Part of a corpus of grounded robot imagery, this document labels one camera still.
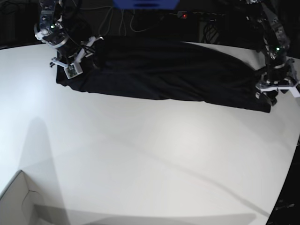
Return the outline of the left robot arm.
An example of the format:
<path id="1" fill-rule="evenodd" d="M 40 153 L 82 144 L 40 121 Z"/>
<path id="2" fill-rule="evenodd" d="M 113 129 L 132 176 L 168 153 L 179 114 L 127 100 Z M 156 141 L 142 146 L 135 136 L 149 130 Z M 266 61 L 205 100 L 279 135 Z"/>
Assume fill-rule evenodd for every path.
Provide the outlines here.
<path id="1" fill-rule="evenodd" d="M 246 0 L 251 21 L 262 29 L 267 81 L 279 82 L 288 71 L 287 52 L 290 39 L 278 16 L 277 0 Z"/>

